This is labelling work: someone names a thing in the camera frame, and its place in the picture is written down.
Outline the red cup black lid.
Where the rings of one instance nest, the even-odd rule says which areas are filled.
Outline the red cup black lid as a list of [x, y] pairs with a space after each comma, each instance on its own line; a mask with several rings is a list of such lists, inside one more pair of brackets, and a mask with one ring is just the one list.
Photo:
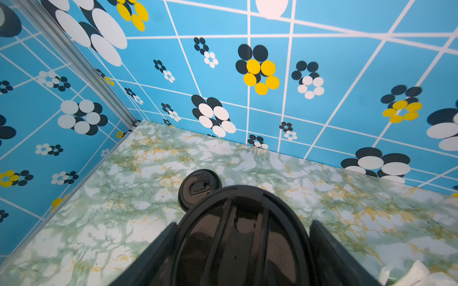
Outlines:
[[296, 213], [261, 188], [211, 192], [178, 224], [161, 286], [314, 286], [310, 240]]
[[178, 202], [187, 212], [210, 192], [222, 188], [219, 176], [212, 170], [199, 169], [189, 174], [181, 183], [178, 191]]

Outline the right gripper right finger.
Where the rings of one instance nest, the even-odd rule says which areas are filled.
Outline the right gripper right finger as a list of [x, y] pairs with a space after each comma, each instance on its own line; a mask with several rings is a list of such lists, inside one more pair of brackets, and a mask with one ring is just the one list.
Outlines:
[[318, 220], [310, 226], [310, 244], [319, 286], [380, 286]]

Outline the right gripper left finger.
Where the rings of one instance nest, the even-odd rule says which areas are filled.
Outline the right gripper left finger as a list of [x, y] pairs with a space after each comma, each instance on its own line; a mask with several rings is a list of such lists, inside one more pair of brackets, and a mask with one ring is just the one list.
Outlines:
[[148, 286], [174, 250], [178, 226], [169, 224], [111, 286]]

